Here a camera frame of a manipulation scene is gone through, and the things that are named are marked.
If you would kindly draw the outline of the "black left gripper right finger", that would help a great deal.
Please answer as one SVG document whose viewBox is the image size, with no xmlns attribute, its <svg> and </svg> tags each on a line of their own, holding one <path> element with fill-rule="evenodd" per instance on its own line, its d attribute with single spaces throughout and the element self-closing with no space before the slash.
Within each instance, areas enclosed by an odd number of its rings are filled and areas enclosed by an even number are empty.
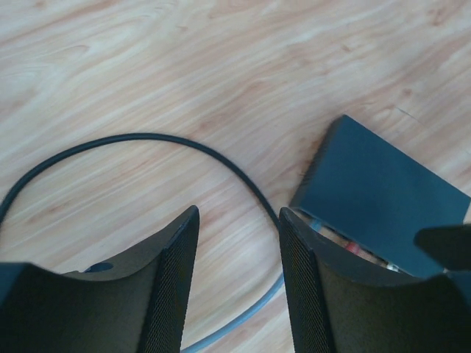
<svg viewBox="0 0 471 353">
<path fill-rule="evenodd" d="M 280 211 L 297 352 L 468 352 L 470 273 L 427 279 L 375 265 Z"/>
</svg>

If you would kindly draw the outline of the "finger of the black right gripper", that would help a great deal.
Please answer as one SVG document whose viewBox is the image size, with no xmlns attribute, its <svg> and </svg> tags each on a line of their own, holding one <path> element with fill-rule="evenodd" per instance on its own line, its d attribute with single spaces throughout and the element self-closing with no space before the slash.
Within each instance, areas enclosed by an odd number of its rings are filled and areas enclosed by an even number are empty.
<svg viewBox="0 0 471 353">
<path fill-rule="evenodd" d="M 470 270 L 470 224 L 421 229 L 414 244 L 449 271 Z"/>
</svg>

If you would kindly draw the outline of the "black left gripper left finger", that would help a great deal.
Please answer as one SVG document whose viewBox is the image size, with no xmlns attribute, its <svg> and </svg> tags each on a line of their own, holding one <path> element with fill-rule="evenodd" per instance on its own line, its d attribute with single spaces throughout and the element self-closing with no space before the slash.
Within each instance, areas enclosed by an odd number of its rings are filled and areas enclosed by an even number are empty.
<svg viewBox="0 0 471 353">
<path fill-rule="evenodd" d="M 87 271 L 1 264 L 3 352 L 178 352 L 199 236 L 189 207 Z"/>
</svg>

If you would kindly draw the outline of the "black network switch box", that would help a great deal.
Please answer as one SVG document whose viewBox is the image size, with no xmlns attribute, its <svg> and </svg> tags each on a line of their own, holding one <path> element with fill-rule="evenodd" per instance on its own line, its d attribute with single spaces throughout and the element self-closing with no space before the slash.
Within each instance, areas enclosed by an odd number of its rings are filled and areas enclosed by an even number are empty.
<svg viewBox="0 0 471 353">
<path fill-rule="evenodd" d="M 290 207 L 416 277 L 444 268 L 414 244 L 464 221 L 470 197 L 351 117 L 328 128 Z"/>
</svg>

